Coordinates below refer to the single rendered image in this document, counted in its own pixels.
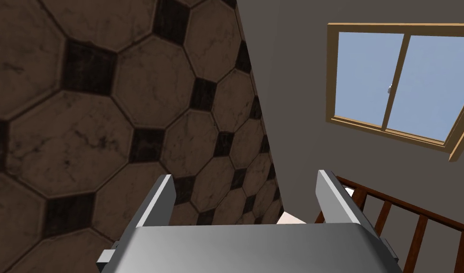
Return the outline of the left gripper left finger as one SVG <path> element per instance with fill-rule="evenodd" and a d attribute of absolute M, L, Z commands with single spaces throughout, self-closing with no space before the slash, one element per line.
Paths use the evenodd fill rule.
<path fill-rule="evenodd" d="M 136 227 L 167 226 L 171 218 L 176 190 L 170 174 L 161 175 L 154 183 L 138 212 Z"/>

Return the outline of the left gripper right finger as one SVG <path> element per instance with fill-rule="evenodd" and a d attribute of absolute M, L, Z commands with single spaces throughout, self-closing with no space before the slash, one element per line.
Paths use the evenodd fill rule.
<path fill-rule="evenodd" d="M 327 223 L 356 223 L 380 238 L 332 171 L 318 170 L 316 197 Z"/>

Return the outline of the brown wooden railed furniture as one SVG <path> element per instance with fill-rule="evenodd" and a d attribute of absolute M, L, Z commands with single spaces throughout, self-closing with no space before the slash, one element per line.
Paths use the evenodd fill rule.
<path fill-rule="evenodd" d="M 405 265 L 403 267 L 403 273 L 414 273 L 415 266 L 417 264 L 418 256 L 420 253 L 422 241 L 427 229 L 427 224 L 429 221 L 437 222 L 443 226 L 449 227 L 451 229 L 457 230 L 460 232 L 460 239 L 458 243 L 458 250 L 456 254 L 456 261 L 454 267 L 454 273 L 464 273 L 464 225 L 451 220 L 449 218 L 440 216 L 434 212 L 428 211 L 426 209 L 421 209 L 413 204 L 401 201 L 392 196 L 386 195 L 379 191 L 373 190 L 371 188 L 362 186 L 353 181 L 347 180 L 345 178 L 336 176 L 345 190 L 352 197 L 353 201 L 364 212 L 364 206 L 367 196 L 373 196 L 379 200 L 383 201 L 381 212 L 377 218 L 375 225 L 373 226 L 374 230 L 381 235 L 384 230 L 388 215 L 392 206 L 407 210 L 411 213 L 414 213 L 418 216 L 416 223 L 416 228 L 414 231 L 413 238 L 410 243 L 409 252 L 406 258 Z M 316 223 L 326 222 L 322 212 L 317 217 Z"/>

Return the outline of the wooden framed window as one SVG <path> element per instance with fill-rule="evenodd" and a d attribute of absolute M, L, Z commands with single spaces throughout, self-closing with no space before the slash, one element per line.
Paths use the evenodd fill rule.
<path fill-rule="evenodd" d="M 326 121 L 464 151 L 464 24 L 329 23 Z"/>

